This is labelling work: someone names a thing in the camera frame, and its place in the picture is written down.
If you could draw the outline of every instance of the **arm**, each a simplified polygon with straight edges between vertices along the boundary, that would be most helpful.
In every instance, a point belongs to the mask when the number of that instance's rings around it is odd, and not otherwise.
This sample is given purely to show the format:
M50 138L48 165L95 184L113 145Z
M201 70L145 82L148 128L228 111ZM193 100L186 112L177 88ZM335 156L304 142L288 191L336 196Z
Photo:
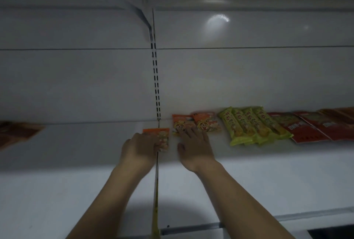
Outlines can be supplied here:
M215 160L208 135L196 128L179 131L181 163L201 179L220 221L231 238L294 237Z
M136 133L124 143L119 164L67 239L116 238L130 196L156 162L157 142L157 136Z

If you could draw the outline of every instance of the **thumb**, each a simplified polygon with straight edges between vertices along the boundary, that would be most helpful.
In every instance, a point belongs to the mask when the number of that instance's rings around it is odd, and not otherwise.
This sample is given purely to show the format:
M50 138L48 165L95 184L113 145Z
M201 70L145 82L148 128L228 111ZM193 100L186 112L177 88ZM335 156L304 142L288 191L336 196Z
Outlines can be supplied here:
M184 148L184 145L182 143L178 143L177 145L177 151L180 155L184 154L185 152L185 148Z

